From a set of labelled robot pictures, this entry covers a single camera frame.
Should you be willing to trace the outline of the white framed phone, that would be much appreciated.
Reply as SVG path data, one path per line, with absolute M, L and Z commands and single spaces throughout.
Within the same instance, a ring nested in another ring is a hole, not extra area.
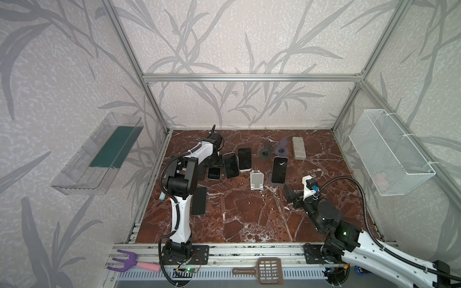
M 220 180 L 221 179 L 221 168 L 219 167 L 208 168 L 207 179 L 215 180 L 215 181 Z

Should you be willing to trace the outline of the dark grey round phone stand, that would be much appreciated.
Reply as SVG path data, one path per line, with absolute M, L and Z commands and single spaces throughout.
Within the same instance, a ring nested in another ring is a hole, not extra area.
M 287 138 L 281 139 L 276 144 L 276 147 L 274 149 L 274 153 L 276 154 L 276 156 L 278 156 L 278 157 L 287 157 L 287 155 L 288 155 L 288 149 L 286 147 L 287 145 L 288 145 Z

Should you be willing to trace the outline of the grey angled phone stand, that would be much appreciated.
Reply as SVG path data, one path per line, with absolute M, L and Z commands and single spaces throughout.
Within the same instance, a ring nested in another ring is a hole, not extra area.
M 273 155 L 273 143 L 272 142 L 266 142 L 264 146 L 259 150 L 258 155 L 260 158 L 263 160 L 269 160 L 271 159 Z

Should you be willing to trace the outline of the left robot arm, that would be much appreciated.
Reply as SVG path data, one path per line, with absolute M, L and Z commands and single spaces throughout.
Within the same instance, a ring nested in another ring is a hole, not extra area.
M 192 149 L 172 157 L 160 174 L 160 189 L 172 205 L 171 233 L 161 237 L 169 239 L 162 248 L 169 259 L 183 262 L 192 257 L 190 207 L 193 194 L 202 177 L 201 170 L 223 167 L 222 143 L 223 137 L 212 128 Z

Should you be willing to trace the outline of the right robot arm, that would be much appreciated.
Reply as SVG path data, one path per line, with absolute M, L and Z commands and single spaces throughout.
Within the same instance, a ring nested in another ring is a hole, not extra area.
M 343 220 L 341 211 L 322 197 L 326 185 L 320 187 L 310 175 L 303 177 L 302 183 L 302 193 L 284 186 L 286 200 L 294 208 L 302 208 L 316 231 L 325 235 L 322 259 L 358 266 L 401 288 L 460 287 L 461 278 L 452 275 L 445 262 L 422 260 L 378 240 L 369 233 L 368 223 L 361 229 Z

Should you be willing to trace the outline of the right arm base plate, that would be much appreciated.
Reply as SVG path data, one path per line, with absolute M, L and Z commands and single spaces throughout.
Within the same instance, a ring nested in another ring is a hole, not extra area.
M 322 244 L 311 244 L 305 243 L 303 245 L 304 258 L 306 264 L 326 264 L 323 255 L 322 255 Z

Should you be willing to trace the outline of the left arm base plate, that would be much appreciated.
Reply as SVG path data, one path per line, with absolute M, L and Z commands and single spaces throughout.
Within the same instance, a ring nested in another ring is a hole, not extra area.
M 183 264 L 206 265 L 210 256 L 210 246 L 192 245 L 191 252 L 184 256 L 174 253 L 170 248 L 162 248 L 162 262 L 164 265 Z

